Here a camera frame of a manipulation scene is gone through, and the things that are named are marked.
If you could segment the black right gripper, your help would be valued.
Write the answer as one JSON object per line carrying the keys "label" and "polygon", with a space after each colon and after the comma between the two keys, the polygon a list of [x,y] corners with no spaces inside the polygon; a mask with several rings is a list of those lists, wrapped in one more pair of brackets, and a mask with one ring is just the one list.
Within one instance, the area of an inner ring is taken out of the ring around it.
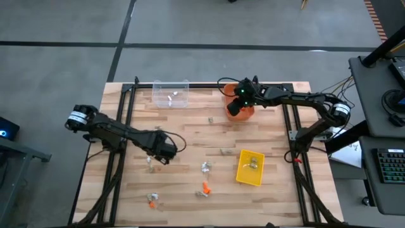
{"label": "black right gripper", "polygon": [[229,114],[234,117],[241,109],[254,106],[259,97],[259,87],[258,78],[241,80],[234,89],[234,98],[227,105]]}

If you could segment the yellow plastic basket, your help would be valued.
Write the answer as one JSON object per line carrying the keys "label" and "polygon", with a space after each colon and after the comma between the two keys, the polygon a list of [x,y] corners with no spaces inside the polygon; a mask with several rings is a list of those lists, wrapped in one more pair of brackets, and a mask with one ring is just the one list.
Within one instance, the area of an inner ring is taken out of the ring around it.
{"label": "yellow plastic basket", "polygon": [[[257,158],[257,162],[255,163],[258,166],[257,169],[250,167],[252,157]],[[243,184],[260,186],[262,182],[264,162],[264,154],[242,149],[239,156],[235,180]]]}

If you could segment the orange plastic bin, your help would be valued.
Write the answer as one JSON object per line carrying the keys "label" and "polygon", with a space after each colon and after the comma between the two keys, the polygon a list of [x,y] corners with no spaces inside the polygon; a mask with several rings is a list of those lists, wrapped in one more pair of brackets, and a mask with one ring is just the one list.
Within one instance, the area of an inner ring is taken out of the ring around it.
{"label": "orange plastic bin", "polygon": [[236,83],[234,84],[226,84],[222,91],[227,94],[227,95],[232,95],[232,97],[225,96],[224,97],[224,102],[225,102],[225,113],[227,114],[227,117],[230,121],[233,122],[242,122],[246,121],[249,118],[251,118],[254,115],[254,107],[247,107],[247,108],[242,108],[239,113],[236,116],[231,116],[230,112],[228,111],[227,105],[229,105],[235,98],[238,98],[238,96],[235,96],[234,94],[234,89],[237,86]]}

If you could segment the clear plastic bin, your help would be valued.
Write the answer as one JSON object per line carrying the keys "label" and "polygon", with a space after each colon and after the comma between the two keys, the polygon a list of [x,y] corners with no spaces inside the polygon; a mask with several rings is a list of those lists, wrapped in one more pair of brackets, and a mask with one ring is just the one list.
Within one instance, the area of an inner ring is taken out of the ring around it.
{"label": "clear plastic bin", "polygon": [[[168,106],[170,102],[168,96],[172,97],[172,107]],[[189,104],[189,81],[181,82],[162,82],[155,80],[153,82],[153,103],[158,108],[186,108]]]}

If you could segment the white paper sheet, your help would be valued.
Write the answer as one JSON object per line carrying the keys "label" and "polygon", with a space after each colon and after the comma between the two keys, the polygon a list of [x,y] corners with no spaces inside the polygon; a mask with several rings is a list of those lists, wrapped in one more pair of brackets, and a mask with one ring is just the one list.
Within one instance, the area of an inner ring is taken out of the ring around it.
{"label": "white paper sheet", "polygon": [[330,158],[346,165],[362,168],[362,150],[359,141],[332,153]]}

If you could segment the grey desk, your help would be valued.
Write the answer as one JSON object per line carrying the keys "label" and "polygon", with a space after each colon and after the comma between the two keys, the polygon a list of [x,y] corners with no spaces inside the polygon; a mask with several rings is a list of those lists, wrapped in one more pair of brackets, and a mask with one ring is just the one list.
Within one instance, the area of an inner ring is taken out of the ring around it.
{"label": "grey desk", "polygon": [[405,149],[405,142],[398,139],[360,137],[366,188],[371,206],[384,215],[405,216],[405,184],[385,184],[380,180],[375,151],[377,148]]}
{"label": "grey desk", "polygon": [[380,60],[374,67],[367,68],[359,58],[350,58],[349,68],[354,77],[370,135],[405,138],[405,127],[396,127],[390,123],[389,114],[381,104],[381,98],[386,91],[401,88],[389,70],[391,63],[390,60]]}

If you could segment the black metal pole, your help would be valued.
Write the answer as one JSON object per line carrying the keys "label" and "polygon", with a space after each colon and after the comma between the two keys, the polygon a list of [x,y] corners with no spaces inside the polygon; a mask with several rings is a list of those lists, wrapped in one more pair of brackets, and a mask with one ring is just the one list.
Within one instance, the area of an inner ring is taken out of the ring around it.
{"label": "black metal pole", "polygon": [[384,41],[379,47],[366,57],[359,57],[364,67],[372,67],[380,58],[386,56],[405,39],[405,25],[403,25],[392,37]]}

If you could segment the black headset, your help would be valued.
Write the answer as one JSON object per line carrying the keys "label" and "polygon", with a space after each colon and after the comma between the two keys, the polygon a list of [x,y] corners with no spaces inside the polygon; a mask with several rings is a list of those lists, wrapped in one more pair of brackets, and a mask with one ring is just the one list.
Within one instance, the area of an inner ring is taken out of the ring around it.
{"label": "black headset", "polygon": [[391,89],[381,97],[381,105],[389,116],[389,122],[396,127],[405,127],[405,90]]}

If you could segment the black laptop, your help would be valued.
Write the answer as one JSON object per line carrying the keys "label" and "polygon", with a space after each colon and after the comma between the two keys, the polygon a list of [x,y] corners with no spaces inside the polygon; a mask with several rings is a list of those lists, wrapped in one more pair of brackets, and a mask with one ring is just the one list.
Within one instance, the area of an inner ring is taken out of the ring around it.
{"label": "black laptop", "polygon": [[402,89],[405,90],[405,61],[395,60],[389,65],[389,70]]}

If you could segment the black box with blue light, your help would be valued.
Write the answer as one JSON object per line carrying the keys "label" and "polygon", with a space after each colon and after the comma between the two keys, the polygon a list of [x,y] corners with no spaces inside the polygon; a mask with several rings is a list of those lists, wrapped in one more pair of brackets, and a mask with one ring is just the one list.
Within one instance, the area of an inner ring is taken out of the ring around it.
{"label": "black box with blue light", "polygon": [[0,138],[14,141],[19,130],[19,125],[0,117]]}

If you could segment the backlit black keyboard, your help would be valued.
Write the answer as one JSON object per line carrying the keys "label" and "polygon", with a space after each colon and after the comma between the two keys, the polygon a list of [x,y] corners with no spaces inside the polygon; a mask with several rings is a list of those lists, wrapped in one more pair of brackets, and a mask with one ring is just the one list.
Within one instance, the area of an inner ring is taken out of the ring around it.
{"label": "backlit black keyboard", "polygon": [[375,158],[382,183],[405,184],[405,149],[377,148]]}

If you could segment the black metal table frame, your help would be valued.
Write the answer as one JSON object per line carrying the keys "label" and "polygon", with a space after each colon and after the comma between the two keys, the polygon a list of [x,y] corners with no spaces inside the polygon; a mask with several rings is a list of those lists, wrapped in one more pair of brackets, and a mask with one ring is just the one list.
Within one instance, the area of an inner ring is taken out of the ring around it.
{"label": "black metal table frame", "polygon": [[[310,107],[257,107],[244,122],[231,122],[215,83],[190,85],[186,108],[158,108],[153,91],[140,84],[132,108],[132,127],[175,133],[180,153],[168,164],[148,163],[141,149],[129,144],[118,197],[109,196],[103,222],[115,216],[125,227],[300,226],[323,221],[309,195],[298,188],[290,163],[288,132],[318,119]],[[220,150],[231,149],[231,155]],[[265,155],[260,186],[235,180],[242,149]],[[202,164],[211,162],[209,172]],[[204,193],[203,182],[211,192]],[[149,206],[147,195],[159,198]]]}

